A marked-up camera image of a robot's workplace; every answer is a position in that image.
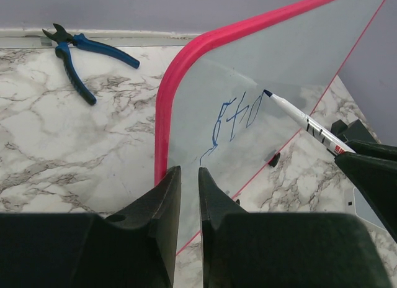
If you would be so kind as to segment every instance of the baseboard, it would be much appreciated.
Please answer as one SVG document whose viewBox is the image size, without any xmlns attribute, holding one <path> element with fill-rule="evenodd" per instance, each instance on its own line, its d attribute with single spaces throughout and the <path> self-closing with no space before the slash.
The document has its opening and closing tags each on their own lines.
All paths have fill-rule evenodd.
<svg viewBox="0 0 397 288">
<path fill-rule="evenodd" d="M 115 47 L 184 46 L 200 34 L 178 34 L 175 32 L 151 32 L 142 30 L 73 30 L 87 38 Z M 0 48 L 51 48 L 41 29 L 0 29 Z"/>
</svg>

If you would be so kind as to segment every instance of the blue marker tip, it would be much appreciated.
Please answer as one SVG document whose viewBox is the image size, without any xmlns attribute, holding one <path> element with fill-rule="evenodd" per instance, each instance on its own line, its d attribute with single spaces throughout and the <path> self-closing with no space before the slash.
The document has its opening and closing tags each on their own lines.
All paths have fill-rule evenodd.
<svg viewBox="0 0 397 288">
<path fill-rule="evenodd" d="M 271 97 L 273 94 L 270 91 L 267 91 L 266 89 L 263 90 L 265 94 L 267 94 L 269 97 Z"/>
</svg>

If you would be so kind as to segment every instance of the white marker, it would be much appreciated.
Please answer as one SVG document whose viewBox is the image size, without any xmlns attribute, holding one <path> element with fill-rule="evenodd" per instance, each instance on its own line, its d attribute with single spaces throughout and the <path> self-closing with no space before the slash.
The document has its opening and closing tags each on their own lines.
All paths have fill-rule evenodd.
<svg viewBox="0 0 397 288">
<path fill-rule="evenodd" d="M 294 105 L 289 103 L 286 99 L 272 94 L 266 89 L 264 92 L 277 104 L 281 109 L 284 110 L 298 125 L 304 128 L 309 134 L 313 135 L 315 139 L 320 141 L 329 150 L 332 151 L 336 156 L 348 151 L 355 153 L 350 147 L 337 138 L 334 134 L 328 131 L 326 128 L 321 126 L 317 121 L 312 119 L 309 115 L 303 113 L 301 110 L 296 108 Z"/>
</svg>

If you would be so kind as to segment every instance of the blue-handled pliers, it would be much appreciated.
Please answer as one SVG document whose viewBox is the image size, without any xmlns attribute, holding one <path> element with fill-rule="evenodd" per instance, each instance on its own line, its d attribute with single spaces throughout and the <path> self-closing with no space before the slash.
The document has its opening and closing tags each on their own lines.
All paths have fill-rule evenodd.
<svg viewBox="0 0 397 288">
<path fill-rule="evenodd" d="M 132 66 L 135 69 L 139 68 L 140 62 L 138 60 L 115 47 L 88 40 L 84 34 L 71 35 L 67 33 L 62 26 L 56 23 L 54 23 L 54 27 L 56 29 L 55 34 L 51 34 L 46 30 L 43 30 L 43 33 L 58 44 L 58 46 L 55 47 L 55 54 L 57 57 L 63 59 L 66 74 L 68 74 L 69 80 L 72 82 L 75 90 L 77 90 L 80 96 L 82 96 L 83 99 L 86 100 L 86 102 L 90 105 L 95 105 L 97 99 L 80 80 L 76 70 L 73 68 L 72 58 L 68 46 L 70 43 L 79 49 L 108 55 L 118 60 L 124 61 L 126 64 Z"/>
</svg>

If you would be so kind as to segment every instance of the wall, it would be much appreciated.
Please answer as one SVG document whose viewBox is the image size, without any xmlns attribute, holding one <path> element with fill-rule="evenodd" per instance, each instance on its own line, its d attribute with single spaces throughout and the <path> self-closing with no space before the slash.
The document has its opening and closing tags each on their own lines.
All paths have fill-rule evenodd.
<svg viewBox="0 0 397 288">
<path fill-rule="evenodd" d="M 0 29 L 204 32 L 299 0 L 0 0 Z"/>
<path fill-rule="evenodd" d="M 386 0 L 339 76 L 382 143 L 397 146 L 397 0 Z"/>
</svg>

